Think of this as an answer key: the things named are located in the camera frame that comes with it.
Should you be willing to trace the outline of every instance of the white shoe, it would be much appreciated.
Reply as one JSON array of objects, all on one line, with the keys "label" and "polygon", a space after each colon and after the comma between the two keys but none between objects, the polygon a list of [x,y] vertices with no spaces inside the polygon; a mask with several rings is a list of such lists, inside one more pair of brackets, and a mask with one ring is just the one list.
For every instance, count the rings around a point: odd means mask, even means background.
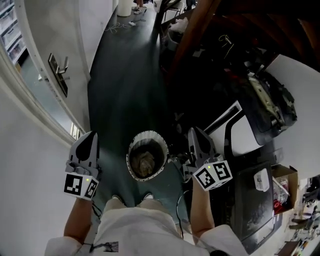
[{"label": "white shoe", "polygon": [[148,193],[144,196],[143,200],[146,200],[146,199],[154,199],[154,195],[152,193]]},{"label": "white shoe", "polygon": [[124,201],[122,201],[121,197],[117,196],[115,194],[112,196],[112,199],[118,199],[121,203],[124,203]]}]

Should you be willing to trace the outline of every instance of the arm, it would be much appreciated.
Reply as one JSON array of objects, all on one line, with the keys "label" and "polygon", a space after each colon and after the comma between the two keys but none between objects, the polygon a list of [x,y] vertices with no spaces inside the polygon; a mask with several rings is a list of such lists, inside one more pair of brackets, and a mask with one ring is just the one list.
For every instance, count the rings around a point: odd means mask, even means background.
[{"label": "arm", "polygon": [[91,227],[92,202],[77,198],[64,228],[64,237],[77,240],[80,244],[85,242]]},{"label": "arm", "polygon": [[209,191],[204,191],[200,184],[192,178],[193,192],[191,203],[191,230],[192,234],[200,237],[204,232],[215,227],[214,218],[211,212]]}]

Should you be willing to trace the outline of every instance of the white cube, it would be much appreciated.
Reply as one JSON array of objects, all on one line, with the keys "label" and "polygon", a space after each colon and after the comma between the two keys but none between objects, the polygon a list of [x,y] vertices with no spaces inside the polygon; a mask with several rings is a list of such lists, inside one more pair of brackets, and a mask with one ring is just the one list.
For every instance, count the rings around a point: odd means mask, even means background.
[{"label": "white cube", "polygon": [[206,163],[193,176],[205,191],[218,188],[232,180],[230,167],[226,160]]},{"label": "white cube", "polygon": [[66,172],[64,193],[90,201],[95,194],[98,184],[99,181],[90,175]]}]

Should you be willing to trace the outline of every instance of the red object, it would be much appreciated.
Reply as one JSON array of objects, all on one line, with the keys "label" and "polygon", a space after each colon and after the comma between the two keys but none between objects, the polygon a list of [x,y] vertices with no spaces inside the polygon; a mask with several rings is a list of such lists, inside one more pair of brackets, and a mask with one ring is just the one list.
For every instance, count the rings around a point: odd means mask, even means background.
[{"label": "red object", "polygon": [[282,204],[278,200],[273,201],[273,208],[274,208],[275,214],[278,214],[281,210],[284,209]]}]

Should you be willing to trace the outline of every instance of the green floor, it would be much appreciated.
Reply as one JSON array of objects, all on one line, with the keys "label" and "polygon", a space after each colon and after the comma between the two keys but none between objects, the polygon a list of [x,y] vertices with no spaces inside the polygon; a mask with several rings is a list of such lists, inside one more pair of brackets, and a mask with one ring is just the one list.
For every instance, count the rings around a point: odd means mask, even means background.
[{"label": "green floor", "polygon": [[[91,69],[88,85],[90,124],[100,141],[99,164],[103,170],[95,201],[100,208],[117,194],[126,205],[140,203],[152,192],[166,206],[174,220],[177,200],[182,193],[181,175],[173,164],[167,164],[161,174],[147,182],[135,181],[126,165],[126,154],[134,136],[154,130],[166,138],[170,128],[170,111],[166,86],[159,68],[160,40],[153,31],[156,13],[147,9],[144,16],[132,15],[115,22],[137,26],[116,33],[104,32]],[[187,218],[183,200],[179,216]]]}]

